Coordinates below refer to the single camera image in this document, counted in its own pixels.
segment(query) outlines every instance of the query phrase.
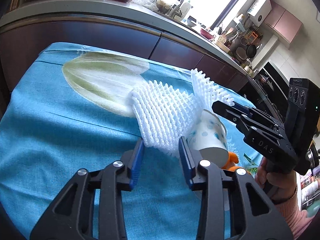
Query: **red bowl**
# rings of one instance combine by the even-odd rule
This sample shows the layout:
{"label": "red bowl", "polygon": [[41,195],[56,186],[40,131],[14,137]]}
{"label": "red bowl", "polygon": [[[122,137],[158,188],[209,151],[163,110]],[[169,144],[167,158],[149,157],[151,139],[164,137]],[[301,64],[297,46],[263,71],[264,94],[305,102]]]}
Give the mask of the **red bowl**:
{"label": "red bowl", "polygon": [[200,29],[200,33],[202,36],[206,37],[208,40],[213,39],[213,36],[202,28]]}

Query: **plastic bag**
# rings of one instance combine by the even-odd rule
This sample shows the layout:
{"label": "plastic bag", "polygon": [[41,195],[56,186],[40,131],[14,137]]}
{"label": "plastic bag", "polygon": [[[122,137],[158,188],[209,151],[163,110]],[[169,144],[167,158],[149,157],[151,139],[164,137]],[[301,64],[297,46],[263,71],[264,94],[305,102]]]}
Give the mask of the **plastic bag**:
{"label": "plastic bag", "polygon": [[152,11],[158,11],[158,8],[156,6],[156,0],[133,0],[132,2],[141,5],[145,8],[148,8]]}

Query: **paper cup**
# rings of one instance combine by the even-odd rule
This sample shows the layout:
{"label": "paper cup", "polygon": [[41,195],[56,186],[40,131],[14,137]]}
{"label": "paper cup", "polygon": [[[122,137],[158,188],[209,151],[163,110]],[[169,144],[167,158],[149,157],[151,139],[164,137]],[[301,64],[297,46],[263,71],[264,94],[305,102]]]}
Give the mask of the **paper cup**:
{"label": "paper cup", "polygon": [[203,159],[219,168],[228,162],[227,130],[215,114],[204,109],[191,131],[187,136],[189,148],[200,151]]}

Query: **screw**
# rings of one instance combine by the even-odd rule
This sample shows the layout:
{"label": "screw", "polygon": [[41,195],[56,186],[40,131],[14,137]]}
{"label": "screw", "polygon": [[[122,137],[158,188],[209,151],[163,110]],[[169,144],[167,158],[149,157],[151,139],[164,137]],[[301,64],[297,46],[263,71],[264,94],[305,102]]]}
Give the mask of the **screw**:
{"label": "screw", "polygon": [[115,167],[117,167],[117,168],[121,167],[122,165],[123,165],[123,162],[122,162],[122,161],[115,161],[115,162],[113,163],[113,166],[115,166]]}
{"label": "screw", "polygon": [[87,170],[86,169],[79,169],[78,171],[78,175],[83,176],[87,174]]}
{"label": "screw", "polygon": [[237,172],[239,175],[244,175],[244,174],[247,173],[247,172],[245,171],[245,169],[242,169],[242,168],[237,169],[236,172]]}
{"label": "screw", "polygon": [[211,164],[211,163],[210,163],[208,160],[201,160],[201,161],[200,161],[200,165],[201,165],[202,167],[209,167],[210,164]]}

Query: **human hand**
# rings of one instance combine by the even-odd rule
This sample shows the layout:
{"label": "human hand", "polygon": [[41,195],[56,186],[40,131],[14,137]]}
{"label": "human hand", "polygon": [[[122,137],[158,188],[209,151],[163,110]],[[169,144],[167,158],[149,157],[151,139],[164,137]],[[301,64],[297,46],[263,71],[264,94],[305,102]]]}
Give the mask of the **human hand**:
{"label": "human hand", "polygon": [[289,174],[275,173],[266,171],[267,159],[262,158],[258,167],[257,174],[254,180],[261,188],[264,188],[265,182],[268,180],[273,186],[279,187],[276,193],[271,197],[271,200],[276,202],[285,202],[292,198],[296,191],[297,177],[296,172],[291,171]]}

